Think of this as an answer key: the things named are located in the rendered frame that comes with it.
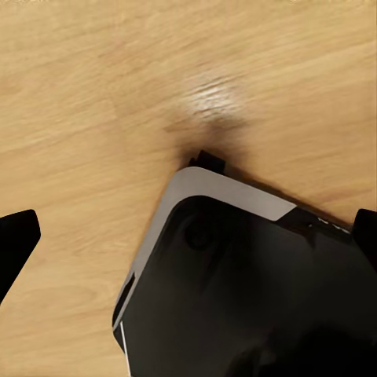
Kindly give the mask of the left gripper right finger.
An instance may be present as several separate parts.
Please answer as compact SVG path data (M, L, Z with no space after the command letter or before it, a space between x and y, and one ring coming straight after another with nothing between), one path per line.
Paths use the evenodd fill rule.
M352 237L377 272L377 212L359 209L353 223Z

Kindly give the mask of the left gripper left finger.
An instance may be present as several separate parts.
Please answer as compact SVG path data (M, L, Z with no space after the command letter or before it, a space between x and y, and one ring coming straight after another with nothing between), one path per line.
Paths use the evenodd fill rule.
M34 209L0 218L0 303L41 238Z

